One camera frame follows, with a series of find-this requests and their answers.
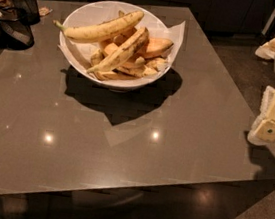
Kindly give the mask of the orange sweet potato piece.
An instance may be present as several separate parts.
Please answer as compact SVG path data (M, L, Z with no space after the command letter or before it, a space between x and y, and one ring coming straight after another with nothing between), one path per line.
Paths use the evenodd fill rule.
M143 58L154 58L165 54L170 48L173 47L173 42L165 38L149 38L149 41L142 46L139 53Z

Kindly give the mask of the long upper yellow banana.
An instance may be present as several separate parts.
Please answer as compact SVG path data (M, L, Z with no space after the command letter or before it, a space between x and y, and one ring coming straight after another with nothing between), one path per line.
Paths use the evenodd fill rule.
M67 39L73 40L73 42L97 43L130 30L132 27L139 24L143 17L143 11L133 11L98 25L66 27L63 24L60 24L58 20L54 20L53 23L60 29Z

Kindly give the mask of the black mesh basket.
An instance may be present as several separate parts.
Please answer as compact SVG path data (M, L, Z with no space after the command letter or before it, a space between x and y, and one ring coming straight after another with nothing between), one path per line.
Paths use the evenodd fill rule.
M13 0L14 6L25 10L26 22L28 25L38 24L40 15L37 0Z

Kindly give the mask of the small crumpled wrapper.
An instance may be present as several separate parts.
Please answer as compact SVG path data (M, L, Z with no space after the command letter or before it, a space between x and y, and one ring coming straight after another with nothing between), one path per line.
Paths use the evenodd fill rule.
M51 8L47 8L45 6L40 7L38 11L40 16L47 16L51 12L52 12Z

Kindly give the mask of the bottom banana in bowl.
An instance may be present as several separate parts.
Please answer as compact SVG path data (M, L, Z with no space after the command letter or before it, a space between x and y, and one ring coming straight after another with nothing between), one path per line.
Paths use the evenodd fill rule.
M105 80L134 80L135 77L132 75L126 75L125 73L117 73L117 72L102 72L102 71L98 71L95 72L94 75L96 76L97 79L101 80L101 81L105 81Z

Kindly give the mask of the white bowl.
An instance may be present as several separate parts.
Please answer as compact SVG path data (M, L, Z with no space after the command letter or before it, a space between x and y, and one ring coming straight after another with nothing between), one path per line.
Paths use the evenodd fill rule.
M122 11L124 13L130 13L133 11L142 11L144 17L140 20L137 27L145 26L152 37L165 39L172 39L173 47L165 53L167 56L167 62L159 65L159 72L153 75L146 76L144 78L138 78L135 80L99 80L94 74L87 74L86 70L90 64L91 53L93 53L98 48L96 42L93 43L76 43L72 40L66 39L63 32L60 32L59 40L60 43L58 47L67 59L67 62L71 64L73 69L75 69L79 74L86 77L86 79L92 81L93 83L100 85L101 87L108 88L109 90L123 91L127 92L129 90L135 90L137 88L144 87L159 80L162 76L168 73L171 68L176 56L179 51L182 38L184 36L185 23L180 23L174 25L171 28L167 28L165 24L160 21L157 16L153 15L151 12L144 10L142 7L137 5L132 5L129 3L123 3L122 1L102 1L89 3L77 10L74 10L68 15L63 25L66 27L79 27L79 26L91 26L94 24L100 24L102 22L115 19L119 16L118 12Z

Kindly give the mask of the dark tray with items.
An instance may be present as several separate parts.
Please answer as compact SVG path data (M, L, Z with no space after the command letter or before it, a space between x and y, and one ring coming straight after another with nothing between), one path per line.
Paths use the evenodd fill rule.
M35 41L26 18L25 10L15 7L13 0L0 0L0 28L8 48L22 50L33 46Z

